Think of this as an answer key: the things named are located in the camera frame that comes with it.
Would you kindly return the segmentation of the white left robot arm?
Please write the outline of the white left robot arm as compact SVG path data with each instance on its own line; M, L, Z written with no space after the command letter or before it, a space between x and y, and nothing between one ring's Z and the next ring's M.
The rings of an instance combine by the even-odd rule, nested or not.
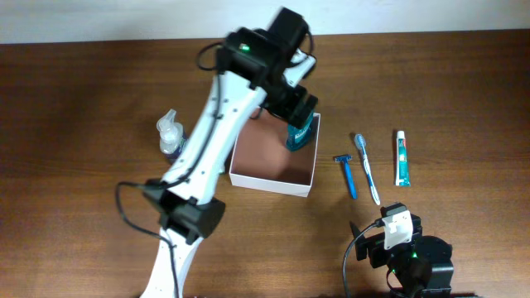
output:
M225 204L214 197L219 170L257 108L303 128L317 104L299 85L315 67L305 24L240 28L216 44L210 95L185 150L159 180L140 186L160 214L156 261L144 297L181 297L201 242L218 226Z

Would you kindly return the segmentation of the clear pump soap bottle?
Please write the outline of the clear pump soap bottle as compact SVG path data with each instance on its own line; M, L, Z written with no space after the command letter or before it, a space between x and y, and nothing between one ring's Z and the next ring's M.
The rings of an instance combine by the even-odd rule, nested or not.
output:
M187 143L183 125L176 121L176 110L170 109L157 121L160 150L170 163L179 158Z

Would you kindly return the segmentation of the blue Listerine mouthwash bottle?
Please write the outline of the blue Listerine mouthwash bottle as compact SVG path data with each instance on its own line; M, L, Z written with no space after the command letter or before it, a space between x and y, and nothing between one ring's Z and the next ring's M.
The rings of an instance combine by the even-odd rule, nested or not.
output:
M314 113L311 113L301 128L296 128L291 124L287 125L286 147L289 151L298 151L309 143L312 138Z

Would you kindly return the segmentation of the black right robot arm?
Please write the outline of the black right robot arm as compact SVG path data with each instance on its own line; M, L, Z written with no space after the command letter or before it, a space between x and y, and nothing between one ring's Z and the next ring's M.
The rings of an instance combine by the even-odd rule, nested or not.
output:
M435 236L422 234L421 218L412 216L412 239L392 248L384 247L384 234L366 238L365 230L350 223L354 239L347 251L355 250L359 261L368 258L372 268L385 266L399 288L389 287L391 297L449 297L454 266L452 246Z

